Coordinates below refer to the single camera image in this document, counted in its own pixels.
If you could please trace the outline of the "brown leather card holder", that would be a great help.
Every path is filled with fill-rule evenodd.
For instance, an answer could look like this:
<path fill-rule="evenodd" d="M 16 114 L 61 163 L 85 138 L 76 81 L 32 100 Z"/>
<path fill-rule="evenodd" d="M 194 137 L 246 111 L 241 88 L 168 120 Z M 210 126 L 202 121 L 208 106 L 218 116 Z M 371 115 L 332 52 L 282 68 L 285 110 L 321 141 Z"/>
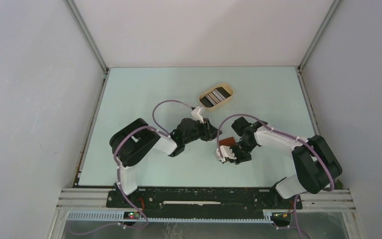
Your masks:
<path fill-rule="evenodd" d="M 219 140 L 220 146 L 231 147 L 231 146 L 234 146 L 236 144 L 237 144 L 237 142 L 236 142 L 234 137 L 228 137 L 228 138 L 224 138 L 224 139 Z"/>

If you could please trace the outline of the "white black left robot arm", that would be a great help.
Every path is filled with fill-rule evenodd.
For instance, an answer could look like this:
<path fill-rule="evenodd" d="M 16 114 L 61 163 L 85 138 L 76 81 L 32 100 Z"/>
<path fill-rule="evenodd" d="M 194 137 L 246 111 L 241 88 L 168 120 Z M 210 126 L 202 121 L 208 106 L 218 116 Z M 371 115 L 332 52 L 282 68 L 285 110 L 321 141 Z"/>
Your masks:
<path fill-rule="evenodd" d="M 221 134 L 222 131 L 214 127 L 208 118 L 203 118 L 202 121 L 184 118 L 169 133 L 158 131 L 142 118 L 136 119 L 109 140 L 117 164 L 116 187 L 120 190 L 118 201 L 128 208 L 136 204 L 136 165 L 152 149 L 169 157 L 176 157 L 185 150 L 187 144 L 196 140 L 213 141 Z"/>

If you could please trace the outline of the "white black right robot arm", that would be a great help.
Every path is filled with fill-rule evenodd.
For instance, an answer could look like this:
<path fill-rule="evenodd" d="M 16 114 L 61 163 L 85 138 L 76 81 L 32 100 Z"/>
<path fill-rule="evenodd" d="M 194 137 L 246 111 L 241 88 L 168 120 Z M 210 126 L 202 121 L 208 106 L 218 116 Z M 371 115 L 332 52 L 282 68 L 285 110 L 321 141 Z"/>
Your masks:
<path fill-rule="evenodd" d="M 277 182 L 269 195 L 275 208 L 284 207 L 297 194 L 317 194 L 321 190 L 335 189 L 335 180 L 343 170 L 322 136 L 293 136 L 264 121 L 250 123 L 244 117 L 236 119 L 231 127 L 240 139 L 233 146 L 222 148 L 223 159 L 235 164 L 250 161 L 251 152 L 258 146 L 273 148 L 292 159 L 295 174 Z"/>

